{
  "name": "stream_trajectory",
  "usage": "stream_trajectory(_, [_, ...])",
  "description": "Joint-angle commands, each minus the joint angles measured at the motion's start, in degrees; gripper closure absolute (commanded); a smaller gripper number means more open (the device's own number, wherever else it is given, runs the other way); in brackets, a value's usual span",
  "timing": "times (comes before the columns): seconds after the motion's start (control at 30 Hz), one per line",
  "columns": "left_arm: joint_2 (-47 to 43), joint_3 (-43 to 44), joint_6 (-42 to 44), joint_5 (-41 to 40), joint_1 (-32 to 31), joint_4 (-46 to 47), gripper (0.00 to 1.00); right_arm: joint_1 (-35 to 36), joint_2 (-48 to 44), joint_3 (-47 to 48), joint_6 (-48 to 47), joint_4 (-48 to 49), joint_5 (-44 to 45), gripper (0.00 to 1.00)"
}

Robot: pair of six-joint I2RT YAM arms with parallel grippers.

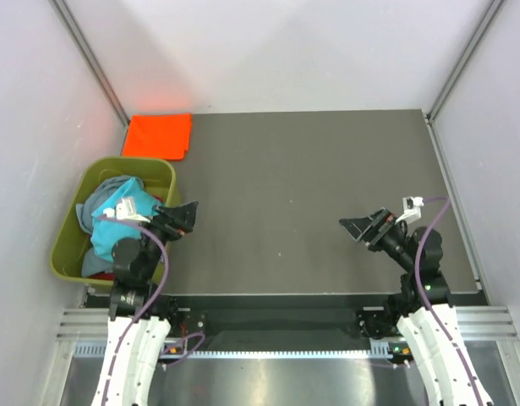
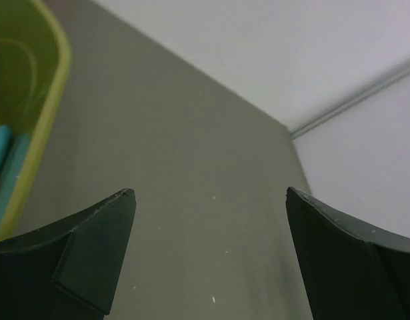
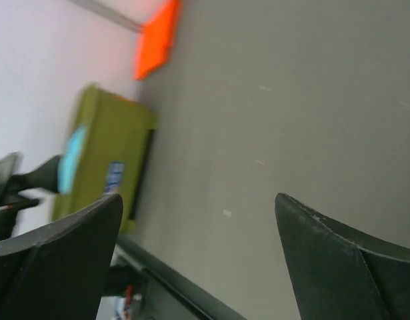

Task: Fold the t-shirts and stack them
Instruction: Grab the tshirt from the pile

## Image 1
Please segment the cyan t shirt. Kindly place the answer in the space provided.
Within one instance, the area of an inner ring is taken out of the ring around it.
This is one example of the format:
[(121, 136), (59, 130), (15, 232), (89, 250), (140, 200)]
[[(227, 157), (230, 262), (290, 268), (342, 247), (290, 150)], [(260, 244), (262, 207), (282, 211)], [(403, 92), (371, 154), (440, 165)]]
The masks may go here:
[(143, 182), (136, 177), (121, 176), (107, 179), (109, 188), (103, 192), (107, 195), (91, 212), (93, 231), (91, 243), (96, 255), (112, 262), (112, 248), (125, 238), (139, 239), (140, 230), (123, 224), (131, 222), (130, 217), (153, 217), (160, 201), (148, 194)]

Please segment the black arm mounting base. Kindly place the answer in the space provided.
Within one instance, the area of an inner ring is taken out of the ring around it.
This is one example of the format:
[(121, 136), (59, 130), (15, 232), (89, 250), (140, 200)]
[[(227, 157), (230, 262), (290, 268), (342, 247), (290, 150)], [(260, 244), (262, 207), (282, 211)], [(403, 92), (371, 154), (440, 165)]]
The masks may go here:
[[(381, 310), (384, 294), (173, 295), (179, 321), (170, 337), (205, 336), (202, 350), (283, 351), (362, 348), (361, 310)], [(88, 299), (109, 309), (110, 297)]]

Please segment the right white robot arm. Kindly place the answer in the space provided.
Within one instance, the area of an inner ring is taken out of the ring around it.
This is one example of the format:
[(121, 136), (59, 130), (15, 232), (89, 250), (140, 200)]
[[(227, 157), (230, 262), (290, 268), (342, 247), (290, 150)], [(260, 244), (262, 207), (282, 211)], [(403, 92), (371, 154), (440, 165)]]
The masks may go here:
[(384, 253), (404, 273), (400, 290), (381, 310), (361, 310), (361, 334), (374, 340), (400, 335), (418, 369), (431, 405), (491, 405), (464, 344), (451, 291), (441, 271), (441, 234), (430, 224), (408, 231), (382, 208), (367, 217), (343, 218), (340, 225), (371, 252)]

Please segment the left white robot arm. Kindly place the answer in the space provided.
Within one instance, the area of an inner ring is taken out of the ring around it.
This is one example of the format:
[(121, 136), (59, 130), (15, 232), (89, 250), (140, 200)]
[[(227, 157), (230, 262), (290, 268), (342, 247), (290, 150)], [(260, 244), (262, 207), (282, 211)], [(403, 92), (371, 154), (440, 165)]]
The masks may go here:
[(139, 231), (112, 247), (114, 281), (107, 318), (107, 346), (92, 399), (94, 405), (146, 405), (152, 378), (168, 335), (181, 316), (174, 299), (162, 295), (168, 270), (155, 282), (158, 265), (168, 266), (166, 245), (191, 233), (198, 202), (156, 206), (154, 215), (140, 215), (130, 198), (106, 209), (100, 219)]

